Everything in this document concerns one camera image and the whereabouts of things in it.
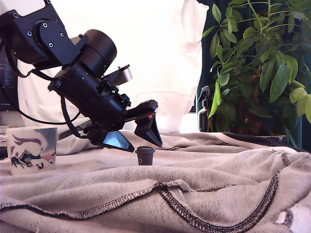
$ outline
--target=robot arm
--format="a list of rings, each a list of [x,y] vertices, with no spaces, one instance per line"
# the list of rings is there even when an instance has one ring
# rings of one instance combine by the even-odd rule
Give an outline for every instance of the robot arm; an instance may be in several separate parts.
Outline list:
[[[23,15],[7,5],[9,11],[0,16],[0,38],[12,68],[18,70],[12,63],[13,53],[35,67],[32,73],[51,80],[48,89],[60,95],[66,123],[75,135],[79,136],[69,120],[65,98],[90,118],[92,124],[84,133],[92,144],[133,152],[134,147],[118,130],[135,120],[135,134],[161,147],[155,120],[157,102],[149,100],[127,110],[129,98],[118,93],[116,86],[132,79],[129,65],[104,76],[117,56],[113,41],[98,30],[70,39],[51,1],[40,2],[44,5]],[[54,78],[40,72],[53,67],[62,67]]]

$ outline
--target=stitched seam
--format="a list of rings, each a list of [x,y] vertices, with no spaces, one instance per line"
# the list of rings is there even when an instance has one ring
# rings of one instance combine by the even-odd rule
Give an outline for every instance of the stitched seam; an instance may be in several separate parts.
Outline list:
[[[70,219],[79,219],[79,220],[85,220],[89,219],[98,215],[105,214],[109,211],[112,211],[114,209],[117,209],[129,202],[132,202],[138,198],[141,198],[149,193],[151,193],[153,190],[155,190],[158,187],[178,187],[179,189],[182,189],[178,182],[171,182],[171,183],[157,183],[153,185],[150,188],[140,190],[138,192],[134,192],[131,194],[127,194],[125,196],[122,196],[120,198],[117,198],[115,200],[112,200],[110,202],[107,202],[103,205],[91,208],[89,210],[85,211],[79,211],[79,212],[50,212],[43,210],[37,206],[30,205],[30,204],[13,204],[13,203],[3,203],[0,205],[0,210],[10,210],[10,209],[28,209],[30,211],[37,212],[39,214],[43,214],[46,216],[53,216],[53,217],[68,217]]]
[[[283,162],[283,164],[284,164],[285,166],[291,165],[291,162],[289,161],[287,155],[288,155],[288,153],[283,153],[283,154],[281,155],[282,162]]]
[[[228,187],[231,187],[231,186],[235,186],[235,185],[223,185],[223,186],[220,186],[220,187],[211,187],[211,188],[207,188],[207,189],[198,189],[198,190],[195,190],[195,191],[198,192],[198,193],[210,193],[210,192],[217,192],[218,190],[221,190],[223,188],[228,188]]]
[[[160,189],[160,194],[187,223],[209,233],[243,233],[253,228],[264,216],[272,203],[278,186],[278,173],[271,179],[270,184],[257,208],[242,222],[233,226],[213,225],[197,216],[188,206],[182,205],[167,189]]]

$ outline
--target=green plant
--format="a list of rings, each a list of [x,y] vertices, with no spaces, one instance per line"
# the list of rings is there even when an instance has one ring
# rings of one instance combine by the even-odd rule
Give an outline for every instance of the green plant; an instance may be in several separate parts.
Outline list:
[[[259,4],[265,10],[256,12]],[[243,19],[239,11],[246,6],[252,15]],[[217,74],[209,117],[217,131],[285,134],[295,130],[303,114],[311,122],[311,95],[306,92],[311,64],[304,61],[311,54],[310,8],[310,0],[233,0],[222,20],[213,5],[218,25],[203,37],[216,31],[210,45]],[[247,21],[252,26],[238,38]]]

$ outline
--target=spray bottle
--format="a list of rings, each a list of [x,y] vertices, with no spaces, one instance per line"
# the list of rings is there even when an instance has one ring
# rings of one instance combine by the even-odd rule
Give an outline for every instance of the spray bottle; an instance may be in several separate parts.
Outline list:
[[[209,99],[210,95],[210,87],[203,87],[198,100],[198,102],[203,101],[203,108],[199,111],[198,114],[199,132],[211,132],[208,118],[211,110],[211,100]]]

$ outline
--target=gray blanket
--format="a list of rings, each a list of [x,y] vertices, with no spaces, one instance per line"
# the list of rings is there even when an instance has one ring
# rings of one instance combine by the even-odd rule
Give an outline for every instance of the gray blanket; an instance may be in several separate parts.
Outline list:
[[[310,154],[211,133],[162,140],[153,166],[74,136],[55,170],[11,176],[2,162],[0,232],[311,232]]]

